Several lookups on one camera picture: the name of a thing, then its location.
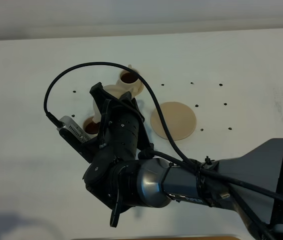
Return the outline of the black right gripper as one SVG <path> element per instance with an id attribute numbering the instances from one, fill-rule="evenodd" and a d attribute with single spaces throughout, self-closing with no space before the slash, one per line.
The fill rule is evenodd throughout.
<path id="1" fill-rule="evenodd" d="M 101 113 L 97 136 L 79 144 L 78 153 L 90 164 L 115 165 L 132 161 L 137 150 L 152 147 L 136 99 L 130 91 L 119 99 L 103 89 L 98 82 L 89 93 Z"/>

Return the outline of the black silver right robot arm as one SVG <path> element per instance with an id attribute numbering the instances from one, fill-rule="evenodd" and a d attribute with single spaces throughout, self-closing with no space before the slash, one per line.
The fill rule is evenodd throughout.
<path id="1" fill-rule="evenodd" d="M 236 211 L 254 239 L 283 240 L 283 138 L 238 158 L 181 161 L 154 150 L 129 92 L 115 98 L 97 83 L 90 94 L 101 124 L 83 144 L 90 164 L 83 180 L 111 209 L 112 227 L 132 207 L 177 201 Z"/>

